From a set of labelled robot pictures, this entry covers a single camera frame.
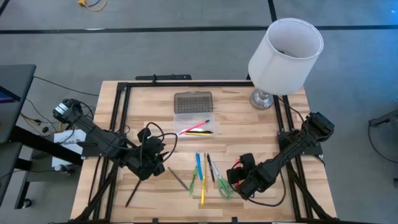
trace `white lampshade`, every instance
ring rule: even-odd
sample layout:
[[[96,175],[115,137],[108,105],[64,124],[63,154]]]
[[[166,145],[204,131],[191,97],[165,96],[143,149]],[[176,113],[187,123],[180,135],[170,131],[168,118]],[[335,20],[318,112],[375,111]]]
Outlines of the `white lampshade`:
[[[256,88],[267,93],[294,93],[322,50],[321,33],[313,25],[300,19],[279,19],[269,26],[250,59],[250,78]]]

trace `silver lamp base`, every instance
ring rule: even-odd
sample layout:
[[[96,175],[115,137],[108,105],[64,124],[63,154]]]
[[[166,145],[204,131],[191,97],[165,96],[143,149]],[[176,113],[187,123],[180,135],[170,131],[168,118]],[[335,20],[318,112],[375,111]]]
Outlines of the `silver lamp base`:
[[[274,103],[272,94],[255,89],[250,96],[250,104],[257,110],[265,110]]]

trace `wooden table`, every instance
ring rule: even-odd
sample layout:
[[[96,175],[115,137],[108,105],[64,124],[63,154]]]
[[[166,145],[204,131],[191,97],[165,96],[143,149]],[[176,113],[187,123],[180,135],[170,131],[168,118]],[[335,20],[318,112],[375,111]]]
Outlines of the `wooden table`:
[[[103,82],[94,121],[103,128],[109,128],[114,104],[116,85],[118,82]],[[136,134],[150,121],[157,123],[165,132],[174,131],[174,94],[185,91],[210,91],[213,94],[216,136],[208,139],[179,139],[173,156],[165,163],[166,171],[158,177],[152,176],[139,186],[130,205],[124,205],[130,196],[138,178],[127,168],[120,169],[116,184],[115,198],[111,222],[151,222],[159,218],[160,222],[230,222],[231,217],[237,217],[240,222],[259,221],[293,221],[294,211],[283,168],[287,194],[282,205],[276,208],[263,207],[241,199],[234,193],[231,200],[225,200],[218,192],[217,183],[213,183],[208,171],[208,192],[206,205],[200,206],[201,183],[195,181],[193,197],[171,175],[167,167],[172,168],[177,175],[190,185],[193,169],[196,166],[195,153],[209,153],[221,175],[234,164],[241,154],[251,152],[256,162],[274,157],[279,152],[276,133],[279,131],[275,108],[255,110],[249,103],[253,87],[138,87],[133,88],[126,124],[131,127],[128,138],[138,144]],[[303,116],[309,113],[307,97],[304,89],[289,96],[291,107],[299,110]],[[123,100],[119,105],[120,121]],[[283,106],[282,116],[285,127],[287,119]],[[301,127],[301,121],[293,111],[295,127]],[[151,128],[153,133],[159,131]],[[165,150],[171,150],[174,139],[171,136],[165,140]],[[87,159],[82,167],[79,185],[76,192],[71,218],[78,216],[86,207],[90,192],[97,158]],[[307,178],[309,191],[318,203],[331,216],[336,215],[331,197],[328,180],[323,164],[313,156],[302,156],[303,168]],[[305,216],[302,196],[297,189],[302,216]],[[255,200],[265,203],[276,203],[283,194],[280,176],[276,183],[264,193],[256,192]],[[101,204],[100,218],[104,217],[107,193]]]

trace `scissors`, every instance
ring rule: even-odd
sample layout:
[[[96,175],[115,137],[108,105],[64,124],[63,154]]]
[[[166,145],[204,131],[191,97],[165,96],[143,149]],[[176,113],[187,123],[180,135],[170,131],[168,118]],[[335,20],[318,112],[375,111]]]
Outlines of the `scissors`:
[[[233,191],[229,189],[228,182],[223,179],[213,161],[211,162],[211,165],[213,165],[214,172],[216,173],[218,179],[218,191],[224,199],[230,199]]]

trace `gray carpet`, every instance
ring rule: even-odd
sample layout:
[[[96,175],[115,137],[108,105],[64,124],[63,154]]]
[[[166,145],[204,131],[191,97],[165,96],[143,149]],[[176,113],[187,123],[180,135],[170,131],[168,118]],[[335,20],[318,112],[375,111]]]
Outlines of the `gray carpet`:
[[[315,25],[398,23],[396,1],[275,0],[279,18],[297,17]],[[266,26],[267,1],[114,0],[90,12],[75,1],[10,0],[0,29],[79,29],[175,26]],[[398,108],[398,30],[321,31],[325,49],[305,88],[312,111],[336,124],[323,150],[333,200],[343,220],[396,223],[398,165],[380,158],[368,140],[368,120]],[[188,73],[194,79],[244,79],[263,31],[146,34],[0,35],[0,63],[34,63],[35,75],[78,90],[98,93],[103,80],[136,75]],[[34,80],[28,94],[49,117],[64,98],[89,105],[96,98]],[[31,105],[23,112],[38,117]],[[28,127],[23,120],[18,122]],[[397,133],[389,125],[371,130],[376,147],[398,161]],[[29,156],[29,149],[22,156]],[[78,183],[37,183],[28,197],[32,208],[14,210],[23,174],[13,175],[0,223],[64,222]]]

